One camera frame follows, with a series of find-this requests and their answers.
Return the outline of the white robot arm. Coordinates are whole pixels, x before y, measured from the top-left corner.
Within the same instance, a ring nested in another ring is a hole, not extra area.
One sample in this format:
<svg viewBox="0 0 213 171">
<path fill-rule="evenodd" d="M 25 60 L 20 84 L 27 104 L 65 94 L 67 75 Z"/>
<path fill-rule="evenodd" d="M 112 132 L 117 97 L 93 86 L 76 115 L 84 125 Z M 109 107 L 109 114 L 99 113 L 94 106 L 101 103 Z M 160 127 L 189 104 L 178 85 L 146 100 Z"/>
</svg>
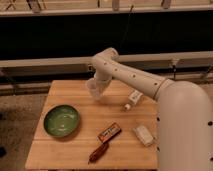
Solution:
<svg viewBox="0 0 213 171">
<path fill-rule="evenodd" d="M 117 62 L 107 48 L 92 57 L 101 87 L 116 78 L 157 102 L 158 171 L 213 171 L 213 104 L 189 81 L 137 70 Z"/>
</svg>

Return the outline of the pale robot gripper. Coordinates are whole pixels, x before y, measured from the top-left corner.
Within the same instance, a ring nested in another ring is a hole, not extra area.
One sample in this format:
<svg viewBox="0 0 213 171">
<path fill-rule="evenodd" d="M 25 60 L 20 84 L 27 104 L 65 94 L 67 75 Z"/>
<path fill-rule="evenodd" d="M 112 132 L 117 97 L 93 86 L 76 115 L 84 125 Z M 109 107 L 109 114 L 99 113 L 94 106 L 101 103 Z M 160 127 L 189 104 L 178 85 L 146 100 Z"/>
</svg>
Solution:
<svg viewBox="0 0 213 171">
<path fill-rule="evenodd" d="M 106 88 L 110 85 L 111 79 L 107 80 L 101 80 L 97 76 L 94 77 L 94 82 L 95 82 L 95 90 L 94 90 L 94 95 L 96 97 L 101 97 Z"/>
</svg>

